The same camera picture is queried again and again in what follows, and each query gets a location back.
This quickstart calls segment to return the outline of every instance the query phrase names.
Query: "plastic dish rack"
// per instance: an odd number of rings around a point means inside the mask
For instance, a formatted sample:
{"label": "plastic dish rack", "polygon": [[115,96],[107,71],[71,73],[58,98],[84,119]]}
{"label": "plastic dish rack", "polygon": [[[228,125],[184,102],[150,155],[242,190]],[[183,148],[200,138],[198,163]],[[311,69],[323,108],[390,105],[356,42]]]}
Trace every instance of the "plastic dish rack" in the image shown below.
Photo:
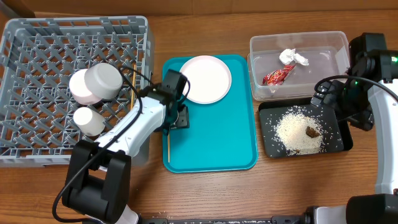
{"label": "plastic dish rack", "polygon": [[[100,62],[133,67],[150,78],[154,36],[142,16],[12,19],[0,43],[0,167],[68,164],[74,144],[90,139],[74,124],[68,82]],[[131,80],[130,71],[125,70]],[[148,82],[136,77],[135,87]],[[130,109],[131,90],[96,110],[111,129]]]}

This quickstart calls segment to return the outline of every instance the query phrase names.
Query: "chopstick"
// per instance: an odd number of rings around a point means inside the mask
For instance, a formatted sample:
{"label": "chopstick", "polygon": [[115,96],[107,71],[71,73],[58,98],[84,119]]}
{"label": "chopstick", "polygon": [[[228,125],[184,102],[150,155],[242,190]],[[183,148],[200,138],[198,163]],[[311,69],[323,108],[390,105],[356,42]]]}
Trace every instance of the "chopstick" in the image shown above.
{"label": "chopstick", "polygon": [[[134,64],[134,69],[137,70],[137,64]],[[136,72],[132,73],[132,85],[135,87],[136,86]],[[130,110],[132,110],[132,107],[134,106],[134,91],[131,90],[131,105],[130,105]]]}
{"label": "chopstick", "polygon": [[168,155],[168,162],[170,163],[170,131],[167,135],[167,155]]}

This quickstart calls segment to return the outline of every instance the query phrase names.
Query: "wooden table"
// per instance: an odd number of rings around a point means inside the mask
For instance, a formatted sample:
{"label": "wooden table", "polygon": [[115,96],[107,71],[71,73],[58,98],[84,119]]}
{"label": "wooden table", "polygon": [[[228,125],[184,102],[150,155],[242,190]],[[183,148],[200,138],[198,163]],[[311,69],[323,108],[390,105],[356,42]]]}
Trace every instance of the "wooden table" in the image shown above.
{"label": "wooden table", "polygon": [[[148,17],[155,35],[155,75],[165,61],[189,55],[240,54],[247,57],[255,35],[341,30],[348,40],[362,32],[382,32],[398,49],[398,11],[333,11],[220,16]],[[349,152],[269,159],[256,128],[259,160],[247,171],[172,174],[162,162],[160,134],[150,141],[145,167],[132,168],[129,205],[144,218],[256,218],[302,213],[307,206],[343,205],[354,195],[374,193],[376,132],[351,128]],[[51,205],[65,182],[67,166],[1,169],[0,223],[56,223]],[[58,207],[61,217],[79,217]]]}

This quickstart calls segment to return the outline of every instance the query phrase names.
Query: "white plate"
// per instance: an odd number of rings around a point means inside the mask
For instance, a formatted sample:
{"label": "white plate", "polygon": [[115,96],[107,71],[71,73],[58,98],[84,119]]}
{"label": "white plate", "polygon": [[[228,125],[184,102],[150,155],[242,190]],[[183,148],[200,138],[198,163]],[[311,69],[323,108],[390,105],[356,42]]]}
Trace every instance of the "white plate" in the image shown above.
{"label": "white plate", "polygon": [[[232,76],[228,66],[212,56],[191,58],[180,69],[191,83],[187,99],[200,104],[214,103],[222,99],[231,88]],[[188,83],[183,94],[187,94]]]}

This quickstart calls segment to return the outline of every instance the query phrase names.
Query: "rice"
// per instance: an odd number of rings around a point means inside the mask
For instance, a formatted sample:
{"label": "rice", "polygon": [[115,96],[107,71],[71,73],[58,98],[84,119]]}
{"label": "rice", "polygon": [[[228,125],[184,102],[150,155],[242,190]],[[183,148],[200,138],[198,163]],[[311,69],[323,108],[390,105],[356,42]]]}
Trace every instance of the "rice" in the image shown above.
{"label": "rice", "polygon": [[[307,136],[305,130],[308,126],[316,130],[320,135],[315,138]],[[322,130],[319,120],[305,116],[301,110],[297,112],[288,110],[282,119],[278,121],[277,125],[274,126],[274,131],[276,132],[275,140],[283,143],[289,156],[294,154],[314,154],[323,150],[324,130]]]}

